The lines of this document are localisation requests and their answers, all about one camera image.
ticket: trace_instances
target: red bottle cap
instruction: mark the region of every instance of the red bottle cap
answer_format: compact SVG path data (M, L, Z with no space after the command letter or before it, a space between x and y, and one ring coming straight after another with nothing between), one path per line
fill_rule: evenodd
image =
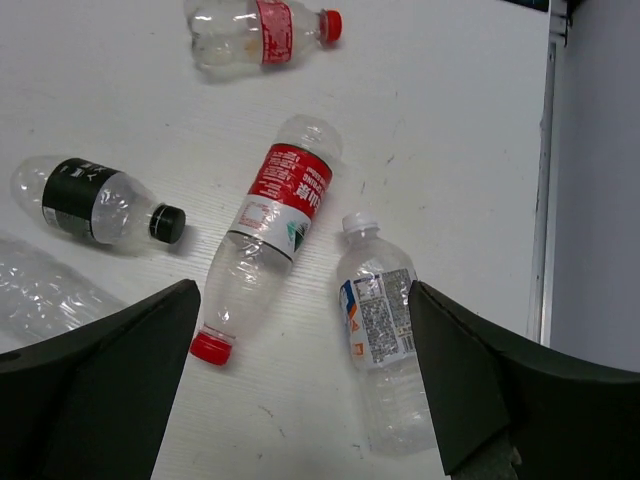
M200 331L191 342L191 348L189 350L192 355L195 355L199 359L221 367L229 361L232 348L233 345L224 340Z
M342 17L337 10L324 10L325 25L321 25L324 41L333 43L338 41L342 34Z

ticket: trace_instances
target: bottle without label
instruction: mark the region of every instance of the bottle without label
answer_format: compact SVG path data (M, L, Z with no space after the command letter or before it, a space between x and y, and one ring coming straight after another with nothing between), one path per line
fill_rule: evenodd
M340 306L371 449L406 454L435 447L409 317L411 259L378 237L371 215L348 215L342 224L349 247L338 264Z
M0 231L0 332L21 348L74 330L125 305L76 270Z
M204 326L191 353L224 365L236 339L254 332L291 271L329 187L342 141L326 122L284 123L215 254L204 291Z
M286 63L340 38L335 10L311 12L295 0L186 0L199 66Z
M11 193L36 221L104 245L175 243L186 221L184 211L159 203L138 180L80 158L24 160Z

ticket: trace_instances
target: bottle cap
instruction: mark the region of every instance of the bottle cap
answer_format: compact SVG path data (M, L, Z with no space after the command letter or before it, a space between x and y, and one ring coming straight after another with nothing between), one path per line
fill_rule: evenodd
M376 218L367 212L350 213L342 219L342 230L344 233L357 232L367 228L378 228Z
M149 234L164 243L176 243L180 240L187 216L184 210L161 204L153 212L149 222Z
M325 43L337 42L342 34L342 16L337 10L323 10L323 20L320 22L320 31Z
M196 338L191 342L189 351L200 360L212 363L219 367L225 365L231 356L233 345L216 337L206 334L203 331L198 332Z

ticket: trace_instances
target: bottle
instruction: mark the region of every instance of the bottle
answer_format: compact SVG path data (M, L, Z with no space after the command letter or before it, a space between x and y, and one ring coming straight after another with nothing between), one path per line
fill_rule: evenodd
M0 231L0 331L25 347L125 308L71 267Z
M224 365L236 340L257 330L291 271L341 154L340 135L323 120L296 115L280 128L213 258L193 355Z
M398 455L435 447L409 317L411 259L378 237L370 214L348 215L342 225L349 246L338 264L340 307L371 450Z
M337 11L311 12L295 0L186 0L185 13L200 67L286 63L342 32Z
M186 216L126 173L80 158L32 157L11 178L18 205L37 222L104 245L175 243Z

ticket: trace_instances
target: red label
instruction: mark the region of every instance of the red label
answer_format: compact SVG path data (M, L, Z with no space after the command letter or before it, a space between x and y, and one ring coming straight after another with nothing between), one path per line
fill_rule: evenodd
M277 144L269 150L249 194L276 200L313 219L332 176L327 164L314 154Z
M262 63L291 60L293 24L291 10L281 0L256 0L262 24Z

